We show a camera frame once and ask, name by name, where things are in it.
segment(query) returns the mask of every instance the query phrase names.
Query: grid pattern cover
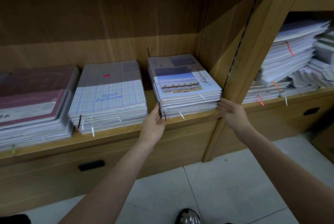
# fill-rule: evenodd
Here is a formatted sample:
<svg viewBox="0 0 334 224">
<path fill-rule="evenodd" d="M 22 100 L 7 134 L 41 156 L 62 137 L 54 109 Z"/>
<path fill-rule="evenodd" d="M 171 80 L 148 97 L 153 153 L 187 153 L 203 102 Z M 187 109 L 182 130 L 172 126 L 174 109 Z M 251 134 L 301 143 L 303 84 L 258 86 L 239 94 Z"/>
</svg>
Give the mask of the grid pattern cover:
<svg viewBox="0 0 334 224">
<path fill-rule="evenodd" d="M 136 60 L 85 65 L 69 115 L 146 104 Z"/>
</svg>

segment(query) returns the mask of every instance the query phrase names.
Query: black handle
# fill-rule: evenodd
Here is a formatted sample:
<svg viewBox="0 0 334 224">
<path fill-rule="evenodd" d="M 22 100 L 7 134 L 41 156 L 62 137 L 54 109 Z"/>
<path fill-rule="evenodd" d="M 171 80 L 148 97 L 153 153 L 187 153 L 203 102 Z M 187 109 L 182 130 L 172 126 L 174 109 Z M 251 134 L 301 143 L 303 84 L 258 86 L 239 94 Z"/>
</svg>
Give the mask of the black handle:
<svg viewBox="0 0 334 224">
<path fill-rule="evenodd" d="M 316 113 L 317 111 L 320 110 L 320 107 L 315 107 L 315 108 L 311 108 L 311 109 L 308 109 L 306 112 L 304 112 L 303 115 L 311 115 L 311 114 L 314 114 Z"/>
<path fill-rule="evenodd" d="M 78 168 L 80 171 L 86 171 L 86 170 L 92 170 L 92 169 L 96 169 L 99 167 L 104 167 L 105 163 L 103 160 L 98 160 L 98 161 L 94 161 L 94 162 L 90 162 L 90 163 L 83 163 L 78 165 Z"/>
</svg>

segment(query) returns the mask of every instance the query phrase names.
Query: left hand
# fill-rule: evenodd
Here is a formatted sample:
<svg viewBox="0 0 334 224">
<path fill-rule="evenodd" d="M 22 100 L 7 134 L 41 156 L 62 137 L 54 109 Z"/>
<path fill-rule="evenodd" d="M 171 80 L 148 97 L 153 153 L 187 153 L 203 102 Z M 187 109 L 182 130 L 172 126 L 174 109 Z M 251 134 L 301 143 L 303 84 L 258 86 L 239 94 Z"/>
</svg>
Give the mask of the left hand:
<svg viewBox="0 0 334 224">
<path fill-rule="evenodd" d="M 154 146 L 162 137 L 165 125 L 165 120 L 161 118 L 159 112 L 159 103 L 157 103 L 142 123 L 139 142 L 146 142 Z"/>
</svg>

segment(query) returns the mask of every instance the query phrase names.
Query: shoe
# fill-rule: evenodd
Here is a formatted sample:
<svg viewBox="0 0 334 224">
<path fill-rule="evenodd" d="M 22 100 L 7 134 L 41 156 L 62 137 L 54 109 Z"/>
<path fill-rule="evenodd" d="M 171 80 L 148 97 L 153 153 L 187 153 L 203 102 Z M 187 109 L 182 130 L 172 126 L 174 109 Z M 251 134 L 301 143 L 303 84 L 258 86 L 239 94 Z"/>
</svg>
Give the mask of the shoe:
<svg viewBox="0 0 334 224">
<path fill-rule="evenodd" d="M 201 219 L 194 210 L 185 208 L 178 214 L 175 224 L 201 224 Z"/>
</svg>

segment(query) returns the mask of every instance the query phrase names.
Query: hand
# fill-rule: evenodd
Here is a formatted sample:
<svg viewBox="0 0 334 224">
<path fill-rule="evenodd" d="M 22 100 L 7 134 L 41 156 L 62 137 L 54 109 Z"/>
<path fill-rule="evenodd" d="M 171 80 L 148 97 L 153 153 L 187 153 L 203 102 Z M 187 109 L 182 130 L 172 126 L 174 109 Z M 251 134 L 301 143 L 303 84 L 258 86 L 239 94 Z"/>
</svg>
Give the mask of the hand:
<svg viewBox="0 0 334 224">
<path fill-rule="evenodd" d="M 139 142 L 146 142 L 154 146 L 162 137 L 165 130 L 165 121 L 159 113 L 159 103 L 157 103 L 142 124 Z"/>
<path fill-rule="evenodd" d="M 219 114 L 227 121 L 235 133 L 252 128 L 244 108 L 230 100 L 221 98 L 217 106 Z"/>
</svg>

